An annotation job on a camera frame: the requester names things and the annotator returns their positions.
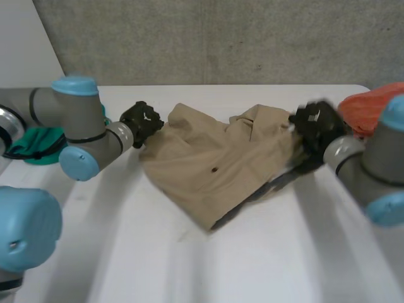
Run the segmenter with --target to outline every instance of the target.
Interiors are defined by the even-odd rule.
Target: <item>robotic arm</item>
[[[140,148],[162,126],[159,114],[142,101],[105,126],[92,78],[63,77],[52,88],[0,89],[0,155],[28,128],[62,127],[68,147],[59,162],[77,181],[95,177],[131,146]],[[48,192],[0,186],[0,302],[12,302],[24,272],[52,255],[61,230],[59,203]]]
[[[365,145],[348,135],[325,101],[307,104],[289,117],[313,162],[326,163],[376,225],[404,223],[404,98],[397,96]]]

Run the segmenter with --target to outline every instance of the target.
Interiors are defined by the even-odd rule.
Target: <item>green cloth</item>
[[[102,106],[102,111],[105,116],[105,107]],[[32,155],[35,152],[41,152],[50,147],[59,137],[63,134],[63,128],[30,128],[20,140],[15,141],[10,150],[13,153],[21,155]],[[35,165],[49,165],[59,161],[59,155],[62,152],[61,148],[52,155],[43,157],[41,159],[28,159],[24,160],[26,163]]]

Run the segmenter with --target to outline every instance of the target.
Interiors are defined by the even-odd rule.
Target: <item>white table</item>
[[[108,116],[135,101],[163,119],[182,102],[221,121],[254,104],[295,110],[357,85],[105,86]],[[126,152],[77,183],[58,165],[14,161],[0,184],[40,187],[63,205],[57,251],[26,275],[18,303],[404,302],[404,229],[369,224],[328,168],[246,207],[213,235],[201,231]]]

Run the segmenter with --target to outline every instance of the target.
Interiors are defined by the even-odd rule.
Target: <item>beige cloth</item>
[[[140,160],[147,176],[204,229],[274,178],[293,157],[289,113],[255,105],[230,124],[177,104]]]

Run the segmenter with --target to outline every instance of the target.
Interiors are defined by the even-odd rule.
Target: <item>orange bag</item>
[[[401,94],[404,94],[404,82],[384,85],[346,98],[339,104],[338,111],[357,136],[369,137],[373,135],[385,106]]]

